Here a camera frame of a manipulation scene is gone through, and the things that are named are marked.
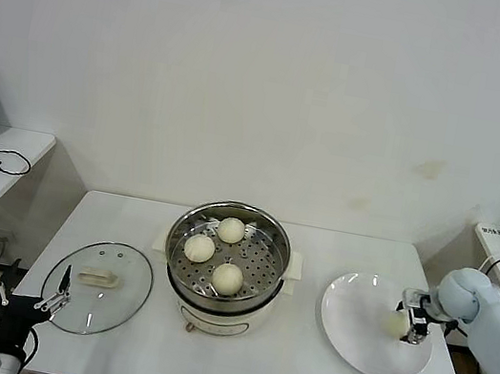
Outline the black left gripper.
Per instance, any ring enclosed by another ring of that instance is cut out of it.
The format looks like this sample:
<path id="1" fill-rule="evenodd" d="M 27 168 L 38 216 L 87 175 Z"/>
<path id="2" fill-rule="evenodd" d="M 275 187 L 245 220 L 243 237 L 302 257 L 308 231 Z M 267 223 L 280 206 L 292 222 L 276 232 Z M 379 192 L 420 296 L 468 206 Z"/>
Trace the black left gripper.
<path id="1" fill-rule="evenodd" d="M 25 354 L 24 346 L 31 329 L 47 322 L 71 300 L 71 266 L 68 265 L 57 291 L 47 300 L 40 297 L 11 295 L 19 284 L 19 263 L 15 260 L 0 276 L 0 350 Z"/>

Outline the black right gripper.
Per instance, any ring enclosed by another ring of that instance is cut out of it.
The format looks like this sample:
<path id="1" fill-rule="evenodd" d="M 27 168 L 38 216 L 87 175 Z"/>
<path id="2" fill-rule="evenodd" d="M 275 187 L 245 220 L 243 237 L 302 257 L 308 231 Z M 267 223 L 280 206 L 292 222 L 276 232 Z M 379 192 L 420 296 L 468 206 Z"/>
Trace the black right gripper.
<path id="1" fill-rule="evenodd" d="M 427 312 L 429 299 L 430 295 L 420 289 L 407 288 L 403 291 L 402 300 L 395 309 L 407 312 L 410 329 L 400 338 L 400 342 L 419 345 L 425 341 L 428 326 L 433 321 Z"/>

